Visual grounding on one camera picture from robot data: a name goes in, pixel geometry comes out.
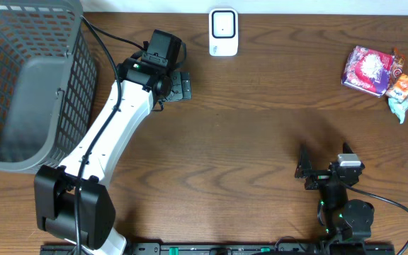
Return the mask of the orange white snack packet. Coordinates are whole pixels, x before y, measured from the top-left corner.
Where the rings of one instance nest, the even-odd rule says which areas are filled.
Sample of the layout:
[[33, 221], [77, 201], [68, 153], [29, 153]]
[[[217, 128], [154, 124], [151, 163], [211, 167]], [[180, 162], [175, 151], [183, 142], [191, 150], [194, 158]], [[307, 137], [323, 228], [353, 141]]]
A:
[[408, 75], [401, 74], [385, 94], [400, 103], [403, 102], [408, 97]]

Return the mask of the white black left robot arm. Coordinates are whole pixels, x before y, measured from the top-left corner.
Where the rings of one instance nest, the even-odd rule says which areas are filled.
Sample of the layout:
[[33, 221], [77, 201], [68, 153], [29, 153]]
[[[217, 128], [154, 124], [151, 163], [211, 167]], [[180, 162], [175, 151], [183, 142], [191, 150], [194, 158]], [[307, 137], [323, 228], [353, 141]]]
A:
[[178, 67], [133, 58], [119, 64], [108, 100], [79, 144], [35, 175], [38, 228], [71, 242], [68, 254], [123, 254], [128, 241], [114, 228], [108, 193], [115, 167], [157, 103], [191, 97], [190, 74]]

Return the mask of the pink purple snack packet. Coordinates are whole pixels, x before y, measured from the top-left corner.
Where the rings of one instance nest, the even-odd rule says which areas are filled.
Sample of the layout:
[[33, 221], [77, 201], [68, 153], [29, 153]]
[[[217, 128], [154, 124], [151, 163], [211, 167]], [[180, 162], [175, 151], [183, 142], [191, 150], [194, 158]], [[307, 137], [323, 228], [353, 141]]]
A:
[[362, 46], [355, 46], [346, 61], [341, 84], [381, 97], [390, 84], [393, 56]]

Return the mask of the orange chocolate bar wrapper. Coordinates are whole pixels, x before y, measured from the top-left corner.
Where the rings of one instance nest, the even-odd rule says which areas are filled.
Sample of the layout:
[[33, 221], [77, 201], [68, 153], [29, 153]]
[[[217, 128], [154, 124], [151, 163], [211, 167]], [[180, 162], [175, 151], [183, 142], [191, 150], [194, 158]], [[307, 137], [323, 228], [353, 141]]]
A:
[[404, 55], [396, 47], [392, 50], [392, 58], [393, 63], [390, 71], [390, 85], [393, 85], [403, 73], [405, 63]]

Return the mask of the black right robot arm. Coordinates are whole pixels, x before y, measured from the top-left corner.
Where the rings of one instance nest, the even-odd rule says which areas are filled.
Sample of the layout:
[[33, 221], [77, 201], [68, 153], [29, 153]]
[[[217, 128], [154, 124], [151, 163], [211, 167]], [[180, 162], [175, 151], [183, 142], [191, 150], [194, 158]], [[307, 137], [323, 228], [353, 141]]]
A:
[[347, 194], [347, 190], [359, 182], [364, 168], [358, 155], [346, 143], [336, 160], [321, 170], [312, 167], [306, 146], [300, 147], [295, 178], [305, 180], [305, 189], [319, 191], [319, 223], [328, 229], [330, 237], [340, 242], [363, 241], [371, 236], [372, 204], [350, 200]]

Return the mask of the teal snack wrapper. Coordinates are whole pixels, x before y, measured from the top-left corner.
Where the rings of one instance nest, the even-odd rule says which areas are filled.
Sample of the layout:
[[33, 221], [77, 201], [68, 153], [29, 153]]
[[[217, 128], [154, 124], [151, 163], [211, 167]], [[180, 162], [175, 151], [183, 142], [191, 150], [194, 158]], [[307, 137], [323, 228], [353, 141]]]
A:
[[387, 102], [391, 112], [398, 117], [399, 123], [402, 124], [408, 110], [408, 96], [403, 100], [403, 102], [399, 102], [394, 98], [388, 98]]

